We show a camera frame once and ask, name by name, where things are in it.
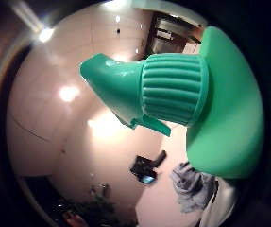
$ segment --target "cloth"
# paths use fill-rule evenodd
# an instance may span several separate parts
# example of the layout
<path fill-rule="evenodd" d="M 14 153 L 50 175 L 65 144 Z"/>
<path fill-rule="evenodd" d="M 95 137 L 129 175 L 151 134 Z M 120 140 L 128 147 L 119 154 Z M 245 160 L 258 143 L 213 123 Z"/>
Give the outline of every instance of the cloth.
<path fill-rule="evenodd" d="M 178 194 L 181 212 L 203 210 L 208 205 L 215 190 L 215 178 L 212 175 L 195 170 L 189 163 L 180 163 L 170 177 Z"/>
<path fill-rule="evenodd" d="M 217 177 L 219 182 L 217 196 L 210 200 L 203 211 L 199 227 L 217 227 L 221 225 L 232 213 L 238 199 L 236 182 Z"/>

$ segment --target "towel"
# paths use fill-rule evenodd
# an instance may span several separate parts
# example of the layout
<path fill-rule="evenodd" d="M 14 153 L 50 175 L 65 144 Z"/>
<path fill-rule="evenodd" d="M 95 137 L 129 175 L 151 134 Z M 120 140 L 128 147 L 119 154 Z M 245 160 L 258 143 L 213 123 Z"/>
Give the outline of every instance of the towel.
<path fill-rule="evenodd" d="M 170 177 L 178 194 L 181 212 L 203 210 L 208 205 L 215 190 L 215 178 L 212 175 L 195 170 L 189 163 L 180 163 Z"/>

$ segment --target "light fixture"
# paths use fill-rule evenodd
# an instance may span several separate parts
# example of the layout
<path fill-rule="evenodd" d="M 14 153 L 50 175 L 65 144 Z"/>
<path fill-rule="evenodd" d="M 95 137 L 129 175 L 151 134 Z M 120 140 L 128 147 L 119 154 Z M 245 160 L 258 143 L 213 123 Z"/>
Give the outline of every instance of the light fixture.
<path fill-rule="evenodd" d="M 72 86 L 64 86 L 59 90 L 59 96 L 64 102 L 72 102 L 78 94 L 79 90 Z"/>
<path fill-rule="evenodd" d="M 119 15 L 116 16 L 115 21 L 116 21 L 116 23 L 120 22 L 120 16 Z"/>
<path fill-rule="evenodd" d="M 43 29 L 39 34 L 39 40 L 43 43 L 47 42 L 51 39 L 53 35 L 54 29 L 51 28 L 45 28 Z"/>

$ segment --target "ribbed cap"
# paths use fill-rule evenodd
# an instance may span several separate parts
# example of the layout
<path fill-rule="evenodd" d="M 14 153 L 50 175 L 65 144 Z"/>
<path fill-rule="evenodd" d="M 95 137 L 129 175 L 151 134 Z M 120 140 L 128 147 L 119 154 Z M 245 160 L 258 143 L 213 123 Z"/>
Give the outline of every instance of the ribbed cap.
<path fill-rule="evenodd" d="M 151 117 L 192 126 L 202 112 L 208 84 L 208 66 L 201 56 L 151 55 L 142 72 L 143 111 Z"/>

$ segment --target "ceiling light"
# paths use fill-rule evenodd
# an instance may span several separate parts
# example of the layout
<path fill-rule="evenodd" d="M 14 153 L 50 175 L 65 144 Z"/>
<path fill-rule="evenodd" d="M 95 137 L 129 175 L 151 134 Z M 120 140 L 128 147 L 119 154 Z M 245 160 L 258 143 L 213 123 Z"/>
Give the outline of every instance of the ceiling light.
<path fill-rule="evenodd" d="M 115 18 L 115 21 L 116 21 L 116 23 L 119 23 L 120 22 L 120 16 L 116 16 L 116 18 Z"/>
<path fill-rule="evenodd" d="M 59 96 L 64 102 L 72 102 L 79 94 L 79 90 L 76 87 L 64 86 L 59 90 Z"/>
<path fill-rule="evenodd" d="M 39 34 L 39 40 L 43 43 L 47 42 L 51 39 L 53 35 L 54 29 L 51 28 L 45 28 L 43 29 Z"/>

